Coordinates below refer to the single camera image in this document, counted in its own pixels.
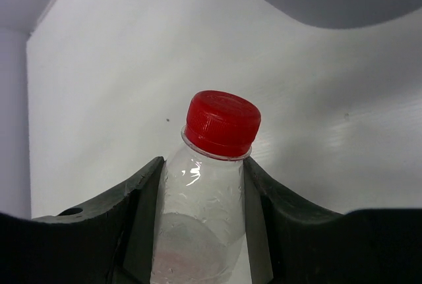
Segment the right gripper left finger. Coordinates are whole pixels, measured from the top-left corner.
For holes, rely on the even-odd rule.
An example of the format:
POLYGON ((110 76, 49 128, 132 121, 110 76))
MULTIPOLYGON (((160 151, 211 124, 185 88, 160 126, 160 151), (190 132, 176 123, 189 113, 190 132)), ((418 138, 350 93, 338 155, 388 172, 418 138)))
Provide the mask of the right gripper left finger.
POLYGON ((57 216, 1 214, 2 283, 149 283, 162 157, 57 216))

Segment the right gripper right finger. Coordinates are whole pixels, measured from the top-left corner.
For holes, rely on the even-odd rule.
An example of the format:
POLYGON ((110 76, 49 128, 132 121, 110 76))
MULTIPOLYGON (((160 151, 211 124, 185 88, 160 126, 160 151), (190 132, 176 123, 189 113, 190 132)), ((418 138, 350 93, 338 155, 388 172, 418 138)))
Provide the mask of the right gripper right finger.
POLYGON ((420 283, 421 210, 320 207, 244 161, 253 283, 420 283))

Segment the red-label clear bottle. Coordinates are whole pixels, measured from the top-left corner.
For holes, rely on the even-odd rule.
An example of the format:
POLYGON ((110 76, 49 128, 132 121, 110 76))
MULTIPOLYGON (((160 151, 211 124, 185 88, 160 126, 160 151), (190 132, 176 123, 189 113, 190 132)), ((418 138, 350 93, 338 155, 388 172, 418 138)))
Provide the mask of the red-label clear bottle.
POLYGON ((182 144, 160 176, 151 283, 229 281, 245 239, 243 162, 260 122, 239 96, 193 96, 182 144))

